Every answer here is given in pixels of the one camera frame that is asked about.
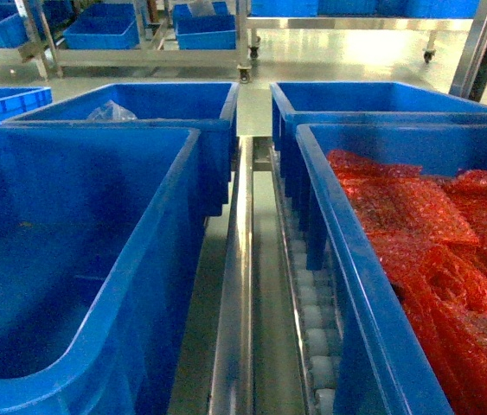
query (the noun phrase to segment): factory floor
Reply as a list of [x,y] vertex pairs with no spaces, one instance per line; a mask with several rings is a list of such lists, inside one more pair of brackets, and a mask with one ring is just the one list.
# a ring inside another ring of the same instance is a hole
[[[440,33],[432,63],[423,61],[428,32],[261,30],[260,58],[253,82],[241,85],[238,134],[269,136],[272,115],[269,83],[282,80],[398,80],[448,92],[467,33]],[[0,67],[0,86],[51,86],[62,100],[114,82],[191,80],[237,81],[222,68],[67,68],[64,79],[48,83],[35,64]],[[206,412],[221,296],[227,217],[211,218],[189,312],[170,414]],[[298,359],[287,282],[282,276],[276,207],[269,172],[254,174],[254,240],[257,287],[255,326],[256,413],[302,414]]]

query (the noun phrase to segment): metal leg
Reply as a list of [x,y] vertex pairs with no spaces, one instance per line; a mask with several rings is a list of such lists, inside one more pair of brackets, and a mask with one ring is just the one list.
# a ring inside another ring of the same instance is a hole
[[259,58],[260,37],[257,36],[257,29],[251,29],[251,59]]
[[15,5],[18,9],[18,14],[22,18],[29,40],[35,44],[36,52],[34,57],[37,70],[43,79],[48,80],[51,71],[47,62],[47,57],[45,56],[45,48],[43,47],[42,39],[39,36],[37,26],[35,25],[34,15],[32,14],[29,1],[15,0]]
[[246,84],[251,80],[251,62],[248,57],[249,34],[247,33],[247,0],[236,2],[237,7],[237,50],[240,71],[240,82]]
[[39,16],[42,22],[43,33],[45,34],[46,43],[48,44],[49,50],[51,51],[51,57],[53,58],[53,64],[56,73],[59,76],[59,78],[62,78],[63,76],[62,68],[58,64],[59,60],[56,54],[56,47],[54,46],[53,34],[51,33],[51,29],[48,25],[47,17],[45,17],[45,13],[43,12],[42,2],[36,1],[35,6],[36,6],[37,15]]
[[427,41],[426,50],[424,52],[424,62],[430,63],[435,56],[435,40],[437,39],[437,32],[434,30],[430,32],[430,39]]

